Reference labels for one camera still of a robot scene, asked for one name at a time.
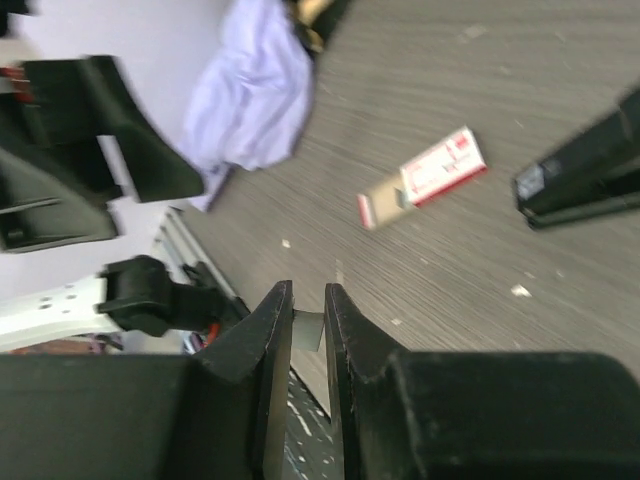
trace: black bracket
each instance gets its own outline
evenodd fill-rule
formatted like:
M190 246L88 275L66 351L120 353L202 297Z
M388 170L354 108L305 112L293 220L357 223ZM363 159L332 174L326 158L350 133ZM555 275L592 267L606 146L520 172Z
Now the black bracket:
M29 15L27 0L0 0L0 38L11 33L10 14Z
M170 329L202 332L229 308L217 288L175 283L160 260L146 255L109 264L100 276L107 293L96 311L127 331L154 337Z
M217 280L209 270L209 267L204 262L198 262L195 265L183 265L182 270L189 278L191 284L195 287L206 288L211 291L215 291L216 294L221 292L220 286ZM240 297L224 297L225 306L222 312L218 315L218 322L220 323L220 331L224 332L230 327L238 324L241 320L244 320L251 311L247 307L244 300Z
M514 180L517 208L533 229L640 207L640 88Z
M0 68L0 81L0 250L120 234L109 202L124 192L99 136L118 143L139 202L204 192L200 174L138 108L116 58L22 62Z
M103 310L131 328L193 328L220 307L205 303L206 288L176 290L150 257L105 275ZM292 282L276 283L191 356L0 355L10 380L0 390L2 478L284 478L287 416L305 437L314 428L289 390L293 304ZM337 470L327 479L640 476L640 389L612 358L410 351L337 284L325 289L324 323L333 451L323 463Z

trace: gray wood-grain floor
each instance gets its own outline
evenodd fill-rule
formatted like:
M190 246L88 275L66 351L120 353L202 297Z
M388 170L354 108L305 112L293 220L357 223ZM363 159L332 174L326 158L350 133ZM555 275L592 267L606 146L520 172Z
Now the gray wood-grain floor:
M638 374L640 214L534 233L510 179L611 108L639 59L634 0L356 0L296 157L236 175L192 223L251 307L291 278L296 305L321 310L338 280L411 348L589 349ZM363 230L355 195L465 124L490 172ZM327 406L323 365L294 355Z

